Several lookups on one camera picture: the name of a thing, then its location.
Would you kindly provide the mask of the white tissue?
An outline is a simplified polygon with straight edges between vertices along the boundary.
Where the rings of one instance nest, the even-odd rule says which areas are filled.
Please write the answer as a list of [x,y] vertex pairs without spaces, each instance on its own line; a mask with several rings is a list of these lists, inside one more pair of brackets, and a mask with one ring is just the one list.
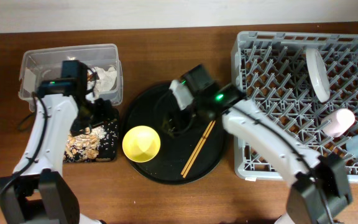
[[93,82],[88,81],[87,89],[94,88],[95,93],[100,93],[103,91],[110,91],[117,78],[117,71],[114,67],[109,67],[107,70],[100,67],[91,68],[92,72],[96,72],[98,74],[98,79]]

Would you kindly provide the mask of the gold snack wrapper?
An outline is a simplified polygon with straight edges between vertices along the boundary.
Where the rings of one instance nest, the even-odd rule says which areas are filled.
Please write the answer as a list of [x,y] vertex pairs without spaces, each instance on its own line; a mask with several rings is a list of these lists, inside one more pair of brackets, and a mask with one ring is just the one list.
[[96,81],[98,79],[98,74],[96,72],[89,71],[87,73],[87,80],[89,82]]

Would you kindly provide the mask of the yellow bowl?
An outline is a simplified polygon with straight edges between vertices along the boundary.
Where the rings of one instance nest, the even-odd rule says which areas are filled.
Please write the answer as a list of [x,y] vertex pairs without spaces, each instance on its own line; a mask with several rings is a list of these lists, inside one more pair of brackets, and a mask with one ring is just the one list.
[[153,128],[136,126],[130,129],[122,140],[125,156],[133,162],[148,162],[159,152],[161,140]]

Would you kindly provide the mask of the light grey plate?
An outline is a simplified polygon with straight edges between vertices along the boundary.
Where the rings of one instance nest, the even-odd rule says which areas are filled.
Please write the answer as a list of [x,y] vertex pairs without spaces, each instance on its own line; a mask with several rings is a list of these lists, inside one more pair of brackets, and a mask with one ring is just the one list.
[[311,84],[318,100],[322,103],[328,101],[330,97],[330,85],[327,70],[323,58],[317,49],[306,49],[306,64]]

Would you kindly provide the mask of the pink cup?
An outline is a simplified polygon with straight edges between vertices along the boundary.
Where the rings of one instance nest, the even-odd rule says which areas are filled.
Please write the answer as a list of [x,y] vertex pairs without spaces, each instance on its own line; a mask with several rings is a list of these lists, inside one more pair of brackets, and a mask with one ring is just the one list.
[[330,121],[330,123],[322,131],[328,136],[338,138],[354,124],[355,120],[356,117],[351,110],[340,108],[323,118],[322,123],[327,121]]

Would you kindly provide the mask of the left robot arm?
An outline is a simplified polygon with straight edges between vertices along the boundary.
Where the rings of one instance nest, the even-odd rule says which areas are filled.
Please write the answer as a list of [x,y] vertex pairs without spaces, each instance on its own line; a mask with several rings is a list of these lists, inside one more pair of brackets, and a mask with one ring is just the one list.
[[80,212],[77,197],[63,179],[68,136],[89,134],[115,122],[109,100],[86,99],[90,68],[78,60],[62,63],[61,75],[44,80],[32,98],[36,105],[29,141],[12,174],[0,177],[0,209],[7,223],[98,223]]

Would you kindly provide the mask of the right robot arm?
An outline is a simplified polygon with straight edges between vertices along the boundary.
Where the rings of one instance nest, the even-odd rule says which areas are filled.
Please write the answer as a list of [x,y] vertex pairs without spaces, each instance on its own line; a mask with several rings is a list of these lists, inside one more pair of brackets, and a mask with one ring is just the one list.
[[264,115],[233,84],[218,85],[199,64],[172,80],[168,94],[181,110],[191,110],[245,141],[280,174],[290,188],[286,212],[277,223],[334,223],[353,201],[345,162],[308,148]]

